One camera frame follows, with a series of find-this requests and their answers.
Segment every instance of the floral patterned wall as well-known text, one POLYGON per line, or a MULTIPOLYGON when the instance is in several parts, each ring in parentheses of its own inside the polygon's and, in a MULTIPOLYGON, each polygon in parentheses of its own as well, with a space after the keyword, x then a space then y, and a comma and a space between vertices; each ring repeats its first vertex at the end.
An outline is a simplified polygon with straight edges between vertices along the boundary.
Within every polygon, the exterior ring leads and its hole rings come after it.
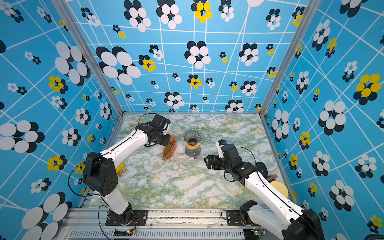
POLYGON ((0 239, 52 239, 118 116, 50 0, 0 0, 0 22, 0 239))
POLYGON ((308 0, 66 0, 127 112, 259 111, 308 0))
POLYGON ((322 1, 263 114, 325 239, 384 234, 384 2, 322 1))

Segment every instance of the blue wall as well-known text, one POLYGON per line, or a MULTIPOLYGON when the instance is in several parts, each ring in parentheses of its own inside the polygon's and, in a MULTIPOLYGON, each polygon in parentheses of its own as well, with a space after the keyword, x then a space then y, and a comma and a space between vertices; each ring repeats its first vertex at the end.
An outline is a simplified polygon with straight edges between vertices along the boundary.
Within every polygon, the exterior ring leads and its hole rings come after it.
POLYGON ((255 112, 275 75, 267 70, 278 71, 307 3, 67 1, 112 91, 132 112, 255 112), (127 53, 121 61, 108 54, 119 48, 127 53))
POLYGON ((320 3, 262 118, 300 205, 354 240, 384 233, 384 3, 343 2, 320 3))
MULTIPOLYGON (((103 149, 117 115, 112 109, 104 118, 100 105, 109 100, 51 1, 9 1, 2 9, 0 239, 50 238, 81 200, 67 186, 69 173, 103 149), (68 76, 64 63, 73 68, 68 76)), ((81 178, 80 169, 70 178, 78 194, 81 178)))

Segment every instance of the robotic arm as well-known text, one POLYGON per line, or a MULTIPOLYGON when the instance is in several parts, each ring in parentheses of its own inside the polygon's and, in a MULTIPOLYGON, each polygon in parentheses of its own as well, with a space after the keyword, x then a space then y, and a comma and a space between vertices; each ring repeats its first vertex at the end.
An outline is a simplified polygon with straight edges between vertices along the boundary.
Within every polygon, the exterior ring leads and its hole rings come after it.
POLYGON ((154 144, 167 146, 170 140, 170 135, 167 134, 169 128, 170 120, 156 114, 151 122, 137 125, 135 130, 114 146, 100 153, 91 152, 87 156, 83 182, 100 194, 121 225, 131 221, 132 205, 116 188, 119 182, 116 168, 138 147, 150 147, 154 144))
POLYGON ((258 162, 254 166, 243 162, 236 147, 223 139, 216 146, 218 156, 209 155, 204 159, 207 168, 229 172, 234 180, 257 194, 276 214, 250 200, 240 207, 243 224, 260 224, 281 240, 324 239, 317 214, 311 209, 302 209, 277 191, 265 179, 268 174, 264 163, 258 162))

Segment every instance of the vented metal panel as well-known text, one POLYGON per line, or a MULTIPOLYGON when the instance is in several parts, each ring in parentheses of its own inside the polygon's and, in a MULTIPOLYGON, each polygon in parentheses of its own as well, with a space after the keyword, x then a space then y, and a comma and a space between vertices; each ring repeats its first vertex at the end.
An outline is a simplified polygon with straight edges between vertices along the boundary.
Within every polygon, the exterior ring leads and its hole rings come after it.
MULTIPOLYGON (((138 229, 132 237, 113 237, 113 232, 110 230, 104 233, 114 239, 244 239, 244 232, 241 229, 138 229)), ((105 237, 100 230, 77 228, 71 232, 69 239, 105 239, 105 237)))

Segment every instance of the green marble surface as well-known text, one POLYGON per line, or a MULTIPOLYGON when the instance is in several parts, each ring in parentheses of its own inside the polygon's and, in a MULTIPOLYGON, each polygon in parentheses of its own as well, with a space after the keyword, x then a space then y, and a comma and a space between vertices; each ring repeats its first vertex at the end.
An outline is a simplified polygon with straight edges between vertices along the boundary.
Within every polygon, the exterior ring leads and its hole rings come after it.
MULTIPOLYGON (((118 140, 127 136, 142 114, 128 114, 118 140)), ((226 139, 235 146, 248 148, 256 161, 266 164, 268 174, 277 174, 283 182, 258 114, 162 114, 171 120, 168 132, 177 139, 177 149, 169 161, 161 158, 163 146, 140 147, 123 163, 126 172, 119 177, 122 194, 134 208, 238 208, 250 199, 262 201, 239 182, 228 182, 223 170, 207 169, 204 157, 217 155, 215 143, 226 139), (196 128, 203 134, 201 154, 194 159, 184 153, 183 134, 196 128)), ((152 120, 153 114, 141 122, 152 120)), ((243 161, 254 164, 252 155, 238 149, 243 161)), ((89 207, 104 204, 93 196, 89 207)))

